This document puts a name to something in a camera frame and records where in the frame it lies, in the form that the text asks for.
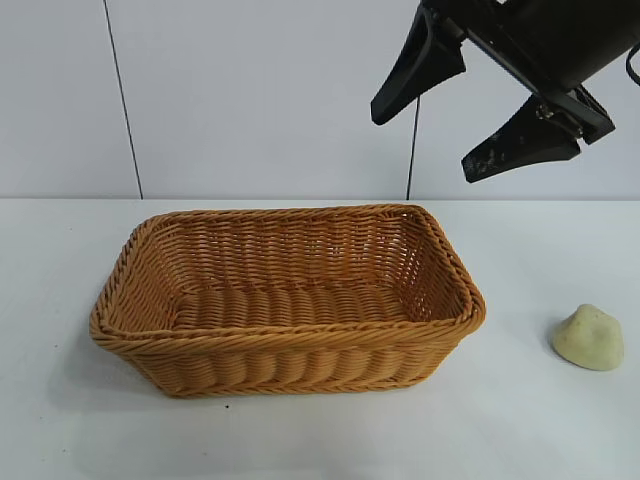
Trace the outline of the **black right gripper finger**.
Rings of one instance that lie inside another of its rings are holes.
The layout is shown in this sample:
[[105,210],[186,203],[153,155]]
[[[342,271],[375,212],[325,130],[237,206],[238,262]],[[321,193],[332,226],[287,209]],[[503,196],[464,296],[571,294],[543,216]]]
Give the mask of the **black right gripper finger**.
[[568,161],[581,153],[576,138],[542,115],[545,104],[532,95],[496,132],[461,161],[468,183],[529,165]]
[[419,4],[401,52],[370,102],[374,124],[386,124],[426,91],[465,72],[464,40],[444,3]]

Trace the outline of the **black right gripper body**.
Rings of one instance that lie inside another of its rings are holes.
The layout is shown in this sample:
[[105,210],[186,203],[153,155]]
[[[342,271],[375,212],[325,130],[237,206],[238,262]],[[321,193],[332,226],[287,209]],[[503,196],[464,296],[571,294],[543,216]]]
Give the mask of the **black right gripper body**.
[[544,104],[545,118],[592,144],[615,126],[584,87],[639,43],[639,3],[629,1],[427,1]]

